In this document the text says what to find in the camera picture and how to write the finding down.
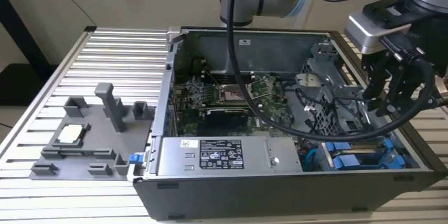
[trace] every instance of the white label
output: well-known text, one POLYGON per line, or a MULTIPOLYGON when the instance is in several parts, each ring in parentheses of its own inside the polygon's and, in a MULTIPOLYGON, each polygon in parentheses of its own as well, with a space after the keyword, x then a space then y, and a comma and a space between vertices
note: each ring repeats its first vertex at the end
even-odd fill
POLYGON ((240 46, 249 46, 250 40, 249 39, 240 39, 240 46))
POLYGON ((182 139, 180 141, 180 148, 197 148, 197 146, 198 146, 197 140, 182 139))

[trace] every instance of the motherboard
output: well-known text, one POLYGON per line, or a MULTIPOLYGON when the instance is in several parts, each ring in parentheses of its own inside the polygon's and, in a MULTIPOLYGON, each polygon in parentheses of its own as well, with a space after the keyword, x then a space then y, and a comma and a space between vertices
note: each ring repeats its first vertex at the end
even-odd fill
MULTIPOLYGON (((220 83, 220 79, 204 73, 176 85, 178 136, 288 136, 253 115, 237 84, 220 83)), ((290 127, 294 117, 278 76, 252 73, 250 80, 245 88, 260 110, 270 120, 290 127)))

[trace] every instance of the gray fixture post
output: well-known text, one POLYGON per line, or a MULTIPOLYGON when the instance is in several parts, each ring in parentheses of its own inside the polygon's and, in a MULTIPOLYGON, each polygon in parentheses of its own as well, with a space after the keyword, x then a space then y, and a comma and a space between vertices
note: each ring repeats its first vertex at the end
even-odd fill
POLYGON ((98 83, 94 89, 94 95, 101 98, 104 103, 104 111, 108 117, 116 132, 125 131, 126 127, 121 118, 121 109, 117 107, 113 95, 112 95, 113 85, 110 83, 98 83))

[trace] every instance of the slotted metal surface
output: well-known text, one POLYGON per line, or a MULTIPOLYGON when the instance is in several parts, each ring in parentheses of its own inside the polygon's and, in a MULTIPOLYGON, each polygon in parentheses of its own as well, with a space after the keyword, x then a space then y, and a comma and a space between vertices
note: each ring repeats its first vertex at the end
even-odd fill
MULTIPOLYGON (((28 174, 65 112, 69 95, 90 104, 98 82, 112 82, 125 104, 156 105, 165 56, 165 31, 97 29, 84 34, 54 78, 0 145, 0 221, 4 223, 156 223, 128 182, 32 181, 28 174)), ((424 111, 412 120, 448 166, 448 112, 424 111)), ((448 223, 448 180, 405 193, 370 215, 293 216, 210 220, 201 223, 448 223)))

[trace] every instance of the small chip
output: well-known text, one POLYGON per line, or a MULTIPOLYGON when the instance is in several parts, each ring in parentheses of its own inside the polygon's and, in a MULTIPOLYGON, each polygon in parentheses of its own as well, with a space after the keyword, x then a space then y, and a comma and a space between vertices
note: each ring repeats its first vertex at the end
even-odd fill
POLYGON ((80 137, 82 132, 82 125, 69 124, 64 126, 61 133, 58 134, 57 140, 61 143, 73 143, 80 137))

